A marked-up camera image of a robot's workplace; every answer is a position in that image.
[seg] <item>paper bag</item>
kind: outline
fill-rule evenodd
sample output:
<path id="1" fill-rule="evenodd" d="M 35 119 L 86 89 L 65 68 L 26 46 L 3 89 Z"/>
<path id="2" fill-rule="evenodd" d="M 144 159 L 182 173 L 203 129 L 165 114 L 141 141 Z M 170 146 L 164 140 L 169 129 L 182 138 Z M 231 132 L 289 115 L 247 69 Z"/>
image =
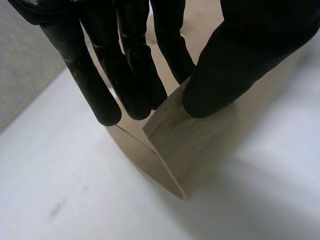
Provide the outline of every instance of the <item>paper bag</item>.
<path id="1" fill-rule="evenodd" d="M 219 0 L 186 1 L 181 33 L 195 63 L 222 21 Z M 170 95 L 179 85 L 157 46 L 152 16 L 147 27 L 147 43 Z M 299 52 L 266 74 L 236 103 L 210 117 L 194 119 L 188 116 L 182 107 L 184 86 L 181 86 L 154 114 L 152 112 L 142 121 L 132 120 L 120 105 L 122 119 L 117 125 L 107 127 L 107 131 L 141 172 L 186 200 L 199 171 L 222 160 L 257 122 L 281 83 L 290 75 Z"/>

